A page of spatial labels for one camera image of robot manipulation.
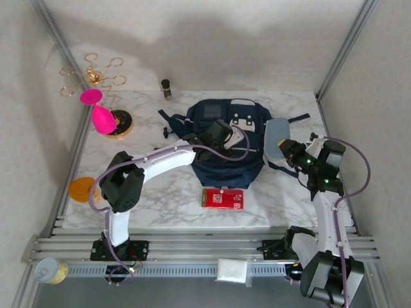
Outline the orange round object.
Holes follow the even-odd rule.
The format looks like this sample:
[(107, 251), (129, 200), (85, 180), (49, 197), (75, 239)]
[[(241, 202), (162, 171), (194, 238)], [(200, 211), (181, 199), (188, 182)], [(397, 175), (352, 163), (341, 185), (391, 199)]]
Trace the orange round object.
[(89, 191), (95, 182), (92, 177), (81, 177), (69, 184), (68, 195), (74, 201), (85, 203), (89, 199)]

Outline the navy blue backpack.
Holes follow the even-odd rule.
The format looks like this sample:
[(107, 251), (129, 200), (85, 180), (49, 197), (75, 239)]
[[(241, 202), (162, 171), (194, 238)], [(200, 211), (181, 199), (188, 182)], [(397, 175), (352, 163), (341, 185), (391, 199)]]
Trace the navy blue backpack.
[[(189, 133), (197, 133), (209, 128), (217, 119), (224, 120), (228, 125), (239, 126), (250, 139), (250, 148), (243, 139), (229, 150), (232, 157), (240, 157), (246, 151), (247, 156), (237, 162), (223, 160), (212, 155), (206, 160), (195, 160), (191, 166), (204, 187), (228, 187), (230, 189), (247, 189), (257, 178), (264, 165), (280, 170), (290, 176), (297, 173), (286, 167), (269, 162), (264, 157), (264, 134), (266, 122), (275, 119), (270, 111), (260, 103), (251, 99), (204, 99), (188, 109), (186, 115), (173, 114), (165, 111), (158, 113), (168, 122), (165, 128), (165, 138), (174, 133), (182, 138)], [(290, 123), (310, 118), (308, 113), (287, 119)]]

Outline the grey blue pencil case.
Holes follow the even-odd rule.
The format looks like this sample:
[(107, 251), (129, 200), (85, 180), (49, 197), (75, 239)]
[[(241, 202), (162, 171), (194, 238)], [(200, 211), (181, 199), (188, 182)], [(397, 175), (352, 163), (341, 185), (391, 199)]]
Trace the grey blue pencil case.
[(280, 117), (267, 121), (264, 134), (264, 157), (269, 162), (283, 159), (284, 155), (277, 144), (289, 138), (290, 125), (286, 118)]

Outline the pink goblet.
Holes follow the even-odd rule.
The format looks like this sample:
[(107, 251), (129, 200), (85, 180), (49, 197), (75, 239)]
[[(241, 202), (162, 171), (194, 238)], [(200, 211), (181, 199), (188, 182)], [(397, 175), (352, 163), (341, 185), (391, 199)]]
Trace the pink goblet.
[(117, 124), (111, 111), (99, 106), (102, 98), (103, 93), (101, 90), (88, 89), (81, 94), (80, 101), (84, 105), (92, 106), (92, 123), (98, 133), (106, 135), (112, 133), (116, 129)]

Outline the aluminium rail frame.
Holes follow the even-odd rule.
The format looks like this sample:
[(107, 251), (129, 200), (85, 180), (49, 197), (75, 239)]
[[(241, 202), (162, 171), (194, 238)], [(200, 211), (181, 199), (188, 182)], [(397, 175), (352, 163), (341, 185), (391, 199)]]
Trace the aluminium rail frame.
[[(22, 261), (34, 264), (54, 257), (74, 264), (90, 260), (92, 244), (101, 237), (103, 226), (66, 228), (55, 221), (51, 230), (32, 238)], [(263, 240), (280, 239), (284, 227), (164, 227), (130, 228), (130, 238), (148, 241), (148, 263), (213, 263), (218, 259), (262, 261), (257, 250)]]

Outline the tin can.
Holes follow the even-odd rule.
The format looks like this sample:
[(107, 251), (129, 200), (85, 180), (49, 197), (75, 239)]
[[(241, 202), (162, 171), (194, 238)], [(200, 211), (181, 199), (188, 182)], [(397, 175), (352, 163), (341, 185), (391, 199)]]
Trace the tin can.
[(37, 264), (35, 279), (42, 284), (59, 284), (67, 277), (68, 271), (66, 262), (48, 257)]

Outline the red packet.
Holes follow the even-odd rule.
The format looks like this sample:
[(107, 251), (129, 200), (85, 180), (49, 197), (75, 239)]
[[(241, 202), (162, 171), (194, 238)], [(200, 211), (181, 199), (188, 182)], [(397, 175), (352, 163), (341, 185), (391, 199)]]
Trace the red packet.
[(205, 209), (243, 210), (243, 191), (240, 189), (203, 189), (201, 206)]

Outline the aluminium frame post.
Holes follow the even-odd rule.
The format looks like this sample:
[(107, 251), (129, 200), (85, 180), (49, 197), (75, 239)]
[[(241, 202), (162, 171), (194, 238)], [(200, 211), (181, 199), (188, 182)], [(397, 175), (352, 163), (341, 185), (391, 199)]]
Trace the aluminium frame post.
[(71, 54), (68, 45), (66, 44), (63, 35), (61, 34), (56, 22), (54, 21), (51, 12), (47, 8), (44, 0), (28, 0), (35, 12), (39, 16), (40, 21), (43, 23), (49, 36), (52, 38), (55, 47), (57, 48), (63, 62), (66, 66), (74, 68), (80, 72), (80, 68)]
[(320, 103), (326, 96), (328, 90), (331, 88), (333, 82), (338, 76), (341, 68), (343, 67), (345, 61), (347, 60), (350, 52), (354, 48), (356, 41), (358, 40), (361, 32), (365, 28), (367, 21), (371, 17), (373, 11), (377, 7), (380, 0), (364, 0), (357, 16), (355, 17), (353, 24), (348, 31), (345, 39), (331, 64), (321, 86), (315, 93), (317, 102)]

